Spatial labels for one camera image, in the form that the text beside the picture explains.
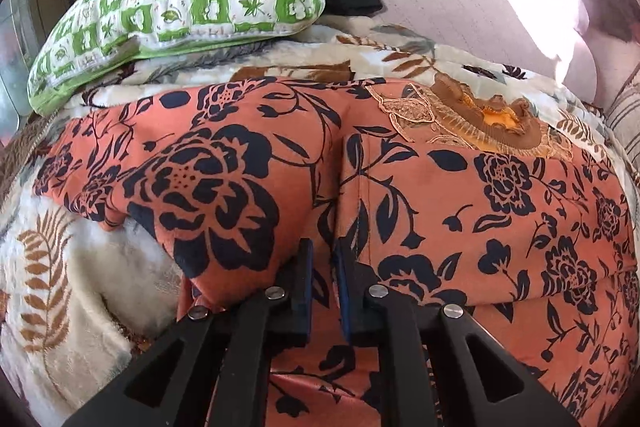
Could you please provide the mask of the orange floral blouse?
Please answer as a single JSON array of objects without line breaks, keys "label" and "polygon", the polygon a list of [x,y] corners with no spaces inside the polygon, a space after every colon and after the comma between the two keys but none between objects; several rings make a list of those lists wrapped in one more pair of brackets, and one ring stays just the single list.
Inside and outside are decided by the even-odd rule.
[{"label": "orange floral blouse", "polygon": [[465,307],[572,415],[601,425],[639,360],[634,186],[525,100],[438,75],[262,77],[152,95],[66,124],[34,191],[141,225],[215,310],[314,247],[309,345],[271,367],[271,426],[375,426],[382,378],[341,332],[334,247],[421,306]]}]

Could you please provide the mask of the striped floral cushion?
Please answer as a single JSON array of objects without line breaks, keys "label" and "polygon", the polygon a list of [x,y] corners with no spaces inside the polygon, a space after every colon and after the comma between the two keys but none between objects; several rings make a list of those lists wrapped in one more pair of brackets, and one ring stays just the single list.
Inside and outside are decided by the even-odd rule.
[{"label": "striped floral cushion", "polygon": [[640,159],[640,74],[628,80],[606,113],[606,124],[613,131],[634,167]]}]

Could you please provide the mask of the green white patterned pillow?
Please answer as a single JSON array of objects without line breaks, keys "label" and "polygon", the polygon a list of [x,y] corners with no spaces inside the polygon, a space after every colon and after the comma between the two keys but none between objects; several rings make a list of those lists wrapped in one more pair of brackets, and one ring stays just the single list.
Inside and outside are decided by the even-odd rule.
[{"label": "green white patterned pillow", "polygon": [[47,116],[128,62],[292,36],[325,8],[326,0],[77,0],[32,64],[28,101]]}]

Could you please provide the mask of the leaf print fleece blanket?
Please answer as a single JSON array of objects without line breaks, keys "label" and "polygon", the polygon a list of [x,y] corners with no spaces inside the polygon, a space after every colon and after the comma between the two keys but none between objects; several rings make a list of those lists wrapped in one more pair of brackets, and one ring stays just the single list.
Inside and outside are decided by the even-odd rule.
[{"label": "leaf print fleece blanket", "polygon": [[634,186],[637,258],[639,168],[606,120],[552,79],[428,43],[401,27],[353,35],[321,22],[269,44],[135,62],[29,124],[1,156],[1,373],[32,418],[62,425],[191,307],[228,307],[185,305],[179,265],[136,221],[106,229],[35,193],[66,124],[152,95],[245,79],[383,78],[432,87],[438,75],[465,84],[479,100],[522,99],[546,124],[568,114],[570,132],[587,129]]}]

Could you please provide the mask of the pink quilted bolster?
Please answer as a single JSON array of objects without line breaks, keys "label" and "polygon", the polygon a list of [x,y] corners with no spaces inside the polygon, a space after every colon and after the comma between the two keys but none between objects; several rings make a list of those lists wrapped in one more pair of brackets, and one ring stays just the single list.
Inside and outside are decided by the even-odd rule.
[{"label": "pink quilted bolster", "polygon": [[597,69],[570,20],[549,0],[382,0],[370,17],[325,15],[322,24],[363,35],[395,25],[487,61],[520,66],[564,84],[584,102],[597,91]]}]

